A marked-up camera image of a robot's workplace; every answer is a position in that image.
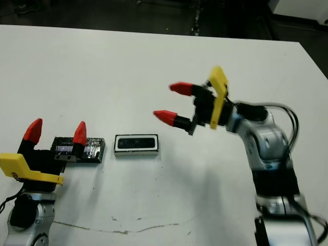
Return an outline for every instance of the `wire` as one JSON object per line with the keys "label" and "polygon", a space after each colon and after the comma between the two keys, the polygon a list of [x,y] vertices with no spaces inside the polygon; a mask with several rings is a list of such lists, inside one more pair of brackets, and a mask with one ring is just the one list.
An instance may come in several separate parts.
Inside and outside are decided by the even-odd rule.
{"label": "wire", "polygon": [[318,224],[320,224],[323,227],[323,232],[317,239],[318,244],[321,244],[327,238],[327,235],[328,235],[327,221],[322,217],[310,214],[305,208],[303,208],[299,203],[297,203],[293,197],[289,197],[288,200],[296,210],[303,212],[306,216],[310,217],[311,219],[313,219],[314,221],[316,221]]}
{"label": "wire", "polygon": [[3,212],[3,210],[5,209],[6,203],[17,198],[23,191],[23,186],[22,188],[13,196],[7,197],[6,200],[3,201],[3,203],[1,203],[0,205],[0,214]]}

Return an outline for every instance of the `yellow bracket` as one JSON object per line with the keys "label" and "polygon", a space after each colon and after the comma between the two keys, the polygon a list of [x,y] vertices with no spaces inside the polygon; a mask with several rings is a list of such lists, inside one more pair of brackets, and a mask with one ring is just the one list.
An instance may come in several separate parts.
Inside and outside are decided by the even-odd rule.
{"label": "yellow bracket", "polygon": [[25,158],[21,154],[2,153],[0,154],[0,168],[8,177],[15,179],[29,179],[63,184],[64,178],[54,174],[42,173],[30,170]]}
{"label": "yellow bracket", "polygon": [[228,94],[228,80],[222,68],[220,66],[216,66],[211,71],[209,81],[217,93],[217,98],[214,101],[214,108],[210,121],[211,129],[215,130],[220,119],[224,99]]}

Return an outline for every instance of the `red fingertip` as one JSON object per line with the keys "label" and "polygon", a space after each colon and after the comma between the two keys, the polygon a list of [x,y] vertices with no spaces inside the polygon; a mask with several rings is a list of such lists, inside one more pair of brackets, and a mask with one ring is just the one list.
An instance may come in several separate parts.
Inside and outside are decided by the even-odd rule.
{"label": "red fingertip", "polygon": [[174,120],[178,114],[167,110],[157,110],[154,111],[154,115],[166,124],[174,126]]}
{"label": "red fingertip", "polygon": [[37,144],[41,137],[42,119],[35,120],[26,130],[23,139]]}
{"label": "red fingertip", "polygon": [[178,82],[170,85],[170,90],[181,95],[191,96],[193,84],[186,82]]}
{"label": "red fingertip", "polygon": [[73,138],[74,144],[81,144],[83,146],[87,145],[87,127],[84,121],[78,125]]}

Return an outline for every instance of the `scratch mark on table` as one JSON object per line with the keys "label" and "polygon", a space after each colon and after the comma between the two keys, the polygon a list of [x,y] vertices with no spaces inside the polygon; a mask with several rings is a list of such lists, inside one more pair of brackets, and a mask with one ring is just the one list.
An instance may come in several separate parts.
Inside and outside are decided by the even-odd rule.
{"label": "scratch mark on table", "polygon": [[113,231],[111,233],[119,233],[119,234],[123,234],[123,235],[128,235],[129,231],[123,231],[123,232],[121,232],[121,231]]}
{"label": "scratch mark on table", "polygon": [[129,233],[140,233],[140,232],[148,231],[148,230],[155,229],[155,228],[163,228],[163,227],[169,227],[169,226],[173,226],[173,225],[174,226],[179,225],[179,223],[161,224],[161,225],[156,225],[156,226],[154,225],[152,227],[147,227],[147,228],[139,230],[139,231],[127,231],[127,230],[125,230],[125,231],[106,231],[106,230],[94,230],[94,229],[87,228],[87,227],[79,227],[79,226],[74,225],[74,224],[68,224],[68,223],[63,223],[63,222],[59,222],[59,221],[54,221],[54,223],[62,224],[64,226],[68,226],[68,227],[83,229],[83,230],[90,230],[90,231],[93,231],[93,232],[118,233],[118,234],[123,234],[123,235],[128,235]]}
{"label": "scratch mark on table", "polygon": [[136,233],[139,233],[139,232],[144,232],[144,231],[148,231],[150,229],[155,229],[155,228],[160,228],[160,227],[169,227],[169,226],[178,226],[179,224],[178,223],[174,223],[174,224],[162,224],[162,225],[154,225],[153,227],[148,227],[148,228],[145,228],[145,229],[142,229],[140,231],[136,231]]}
{"label": "scratch mark on table", "polygon": [[87,228],[87,227],[79,227],[79,226],[74,225],[74,224],[67,224],[67,223],[63,223],[63,222],[59,222],[59,221],[54,221],[54,223],[63,224],[63,225],[68,226],[68,227],[75,227],[75,228],[79,228],[79,229],[83,229],[83,230],[90,230],[90,228]]}

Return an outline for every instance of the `white tabletop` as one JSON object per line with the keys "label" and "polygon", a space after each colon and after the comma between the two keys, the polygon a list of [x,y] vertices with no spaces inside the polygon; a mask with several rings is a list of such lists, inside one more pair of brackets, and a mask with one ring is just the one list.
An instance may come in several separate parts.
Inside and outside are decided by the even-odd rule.
{"label": "white tabletop", "polygon": [[[255,189],[241,139],[209,127],[190,137],[152,113],[191,117],[192,99],[168,85],[201,84],[214,65],[232,100],[296,111],[299,186],[309,210],[328,218],[328,81],[299,43],[21,26],[0,26],[0,37],[0,152],[16,152],[38,117],[40,149],[72,136],[81,120],[107,144],[101,164],[68,165],[62,174],[50,246],[255,244]],[[289,135],[288,118],[274,116]],[[135,133],[159,134],[160,154],[115,158],[115,134]],[[0,201],[20,186],[0,173]],[[0,215],[1,244],[12,206]]]}

